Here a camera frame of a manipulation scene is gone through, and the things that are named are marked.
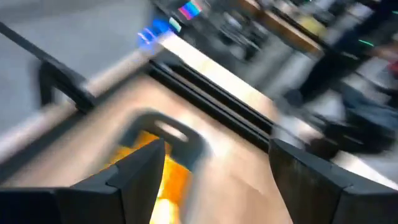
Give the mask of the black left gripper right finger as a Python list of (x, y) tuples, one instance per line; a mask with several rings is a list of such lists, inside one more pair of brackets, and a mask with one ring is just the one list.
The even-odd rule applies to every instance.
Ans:
[(397, 191), (272, 140), (273, 178), (294, 223), (397, 224)]

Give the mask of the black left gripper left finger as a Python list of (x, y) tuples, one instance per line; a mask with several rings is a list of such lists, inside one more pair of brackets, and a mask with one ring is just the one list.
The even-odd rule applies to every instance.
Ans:
[(1, 223), (149, 223), (165, 143), (150, 142), (71, 187), (1, 190)]

